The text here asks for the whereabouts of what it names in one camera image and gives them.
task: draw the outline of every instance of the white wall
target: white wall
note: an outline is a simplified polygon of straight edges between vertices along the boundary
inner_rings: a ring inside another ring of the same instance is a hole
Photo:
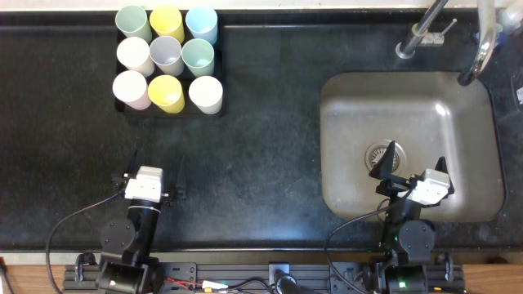
[[[514,0],[492,0],[505,7]],[[289,8],[420,8],[433,0],[0,0],[0,11],[81,11],[118,10],[126,5],[147,9],[169,4],[180,9],[210,6],[216,9],[289,9]],[[448,8],[475,7],[476,0],[449,0]]]

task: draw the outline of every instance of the black countertop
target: black countertop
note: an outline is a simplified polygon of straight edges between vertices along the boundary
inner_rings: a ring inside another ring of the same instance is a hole
[[[476,13],[447,12],[434,30],[455,16],[443,47],[400,60],[394,48],[420,11],[221,13],[226,115],[204,120],[126,118],[114,110],[112,13],[2,15],[0,249],[42,250],[59,219],[114,192],[110,174],[135,149],[169,181],[187,158],[188,199],[163,210],[156,251],[321,247],[344,221],[321,193],[321,87],[347,71],[467,68]],[[506,207],[490,222],[436,224],[438,248],[523,243],[523,114],[511,87],[522,47],[520,36],[499,48],[481,75],[493,98]],[[99,248],[101,226],[127,206],[120,199],[67,221],[53,247]],[[337,245],[373,250],[379,232],[378,223],[357,223]]]

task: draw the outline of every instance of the drain strainer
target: drain strainer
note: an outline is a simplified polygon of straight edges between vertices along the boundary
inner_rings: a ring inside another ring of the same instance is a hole
[[[365,153],[365,163],[367,164],[369,171],[372,170],[376,164],[378,164],[380,159],[382,159],[382,156],[385,154],[385,150],[387,150],[387,146],[390,143],[390,140],[381,140],[369,146],[367,152]],[[405,168],[406,163],[407,158],[405,156],[405,152],[403,151],[403,148],[401,148],[401,146],[396,143],[394,161],[392,162],[392,173],[399,175]]]

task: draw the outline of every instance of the faucet base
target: faucet base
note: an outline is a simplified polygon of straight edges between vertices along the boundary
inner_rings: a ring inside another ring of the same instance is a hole
[[[416,53],[416,51],[412,51],[412,53],[410,54],[405,54],[404,52],[402,52],[400,50],[400,47],[401,47],[401,42],[398,43],[398,45],[396,45],[396,54],[401,58],[401,59],[411,59],[414,57],[414,53]]]

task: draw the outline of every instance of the sink basin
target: sink basin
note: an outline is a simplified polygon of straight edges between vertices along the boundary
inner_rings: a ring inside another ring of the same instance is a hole
[[[376,210],[385,199],[368,176],[391,140],[404,178],[445,156],[455,194],[422,210],[432,221],[489,221],[505,200],[489,93],[457,73],[342,73],[321,92],[324,200],[343,218]]]

